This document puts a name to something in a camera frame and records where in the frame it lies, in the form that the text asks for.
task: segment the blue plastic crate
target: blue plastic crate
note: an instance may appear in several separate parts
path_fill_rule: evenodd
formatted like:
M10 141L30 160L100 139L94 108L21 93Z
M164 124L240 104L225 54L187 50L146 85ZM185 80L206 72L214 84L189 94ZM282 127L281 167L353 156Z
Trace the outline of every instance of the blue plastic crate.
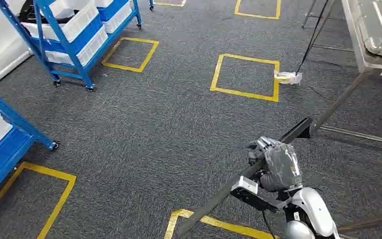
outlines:
M85 28L84 30L78 34L74 41L68 43L72 49L74 50L74 54L78 54L81 49L90 41L90 39L101 29L103 23L97 15ZM39 39L32 37L33 41L39 47ZM45 51L57 51L66 53L64 46L60 41L56 41L53 39L44 39L42 42L43 49Z
M97 7L100 19L102 21L109 21L127 3L128 0L113 0L107 7Z

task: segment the white robot body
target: white robot body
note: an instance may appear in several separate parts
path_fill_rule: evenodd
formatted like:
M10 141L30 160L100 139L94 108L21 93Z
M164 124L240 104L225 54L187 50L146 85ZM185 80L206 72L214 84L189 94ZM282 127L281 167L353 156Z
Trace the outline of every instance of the white robot body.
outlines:
M307 213L308 218L311 222L315 233L323 237L329 237L334 235L334 238L339 239L339 235L336 229L336 224L333 221L329 210L326 207L321 196L312 188L302 188L292 197L292 204L302 208L305 213ZM301 224L289 222L288 225L288 235L307 235L305 238L313 238L311 235L307 234L306 229L310 228L303 222Z

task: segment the gray carpet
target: gray carpet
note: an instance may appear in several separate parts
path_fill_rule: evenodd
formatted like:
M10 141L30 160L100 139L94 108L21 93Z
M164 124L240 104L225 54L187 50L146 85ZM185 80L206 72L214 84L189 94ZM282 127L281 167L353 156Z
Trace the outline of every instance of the gray carpet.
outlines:
M262 4L275 1L257 2L242 0L240 11L274 13L274 7L264 13ZM281 85L278 103L209 91L222 53L279 60L282 71L294 71L315 24L300 28L309 0L283 0L279 20L234 15L235 3L188 0L185 7L155 5L150 12L140 0L143 29L132 23L122 35L157 40L156 52L142 73L97 64L93 93L69 78L53 87L35 58L0 82L4 100L62 142L55 152L34 145L23 160L77 176L47 238L163 238L172 211L203 206L247 166L243 144L280 137L302 118L320 116L356 76L352 53L313 49L302 84ZM341 9L335 15L342 17ZM350 47L346 23L331 20L319 42ZM148 50L122 44L111 63L137 66ZM137 55L126 60L123 54ZM271 70L225 59L219 87L270 95ZM365 81L327 124L382 136L382 78ZM322 131L294 145L305 184L324 191L337 224L382 213L381 143ZM0 203L0 238L35 238L63 187L58 179L23 172ZM267 230L261 213L231 197L210 216ZM268 218L283 235L283 214ZM353 235L382 237L382 227ZM190 238L243 237L198 224Z

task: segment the table leg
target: table leg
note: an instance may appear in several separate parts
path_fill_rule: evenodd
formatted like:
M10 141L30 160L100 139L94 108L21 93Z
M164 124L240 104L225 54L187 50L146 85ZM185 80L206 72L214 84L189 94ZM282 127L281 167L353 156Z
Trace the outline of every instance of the table leg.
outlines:
M311 4L311 6L310 6L310 8L309 8L309 10L305 16L304 22L302 22L302 25L301 25L302 29L305 28L305 25L307 24L308 18L311 16L312 9L314 8L314 5L316 2L317 2L317 0L312 0L312 4Z
M364 72L361 73L357 78L354 79L352 84L345 90L343 94L339 96L337 101L318 119L314 125L310 127L310 135L314 135L317 130L326 122L332 114L351 96L354 90L358 87L358 85L368 77L369 73Z

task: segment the metal table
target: metal table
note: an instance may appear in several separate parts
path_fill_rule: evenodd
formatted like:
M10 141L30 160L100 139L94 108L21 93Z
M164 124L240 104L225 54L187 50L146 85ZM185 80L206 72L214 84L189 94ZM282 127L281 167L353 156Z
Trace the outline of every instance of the metal table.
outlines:
M368 75L375 75L375 76L382 76L382 57L378 55L371 54L368 52L368 50L364 47L364 43L361 38L361 32L359 28L354 23L354 18L351 9L354 6L351 6L350 0L342 0L343 9L345 12L345 18L346 22L348 24L349 33L351 35L352 44L353 44L353 50L342 48L342 47L335 47L335 46L327 46L327 45L316 45L315 41L318 38L319 34L321 33L322 29L324 28L325 23L330 17L330 14L333 10L333 7L336 5L336 0L331 0L330 6L328 10L324 14L324 20L322 21L318 32L316 33L316 36L313 40L313 43L309 46L309 51L313 47L319 47L319 48L325 48L325 49L332 49L332 50L342 50L342 51L353 51L355 53L355 57L357 60L358 70L360 74L357 78L355 78L352 82L352 84L345 90L344 93L340 95L338 100L329 108L327 111L314 122L314 124L310 127L310 134L315 134L319 129L348 134L360 138L366 138L374 141L382 142L382 137L377 137L374 135L349 131L345 129L340 129L336 127L330 127L323 125L331 116L332 114L351 96L353 91L359 86L359 84L365 80ZM313 9L314 4L316 3L316 0L313 0L313 4L310 7L310 10L307 14L306 19L312 15L311 11Z

